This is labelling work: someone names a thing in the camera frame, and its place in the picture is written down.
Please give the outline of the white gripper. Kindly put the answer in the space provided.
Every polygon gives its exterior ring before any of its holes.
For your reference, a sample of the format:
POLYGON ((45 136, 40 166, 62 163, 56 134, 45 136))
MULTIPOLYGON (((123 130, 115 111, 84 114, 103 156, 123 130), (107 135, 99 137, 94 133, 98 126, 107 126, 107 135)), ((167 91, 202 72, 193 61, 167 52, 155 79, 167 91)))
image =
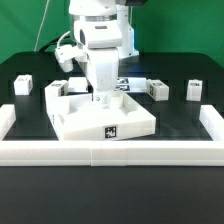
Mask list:
MULTIPOLYGON (((119 70, 119 52, 117 48, 87 49, 84 62, 79 63, 87 80, 95 92, 114 91, 119 70)), ((107 95, 93 95, 97 104, 105 104, 107 95)), ((110 109, 120 109, 123 106, 123 94, 114 92, 108 101, 110 109)))

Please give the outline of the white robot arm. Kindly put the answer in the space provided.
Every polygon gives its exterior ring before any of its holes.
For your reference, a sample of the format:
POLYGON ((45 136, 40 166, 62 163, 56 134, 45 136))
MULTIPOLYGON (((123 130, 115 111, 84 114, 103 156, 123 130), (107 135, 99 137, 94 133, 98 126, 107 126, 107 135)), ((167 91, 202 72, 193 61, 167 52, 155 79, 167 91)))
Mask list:
POLYGON ((70 0, 75 60, 93 88, 92 101, 104 104, 114 94, 119 61, 137 56, 127 0, 70 0))

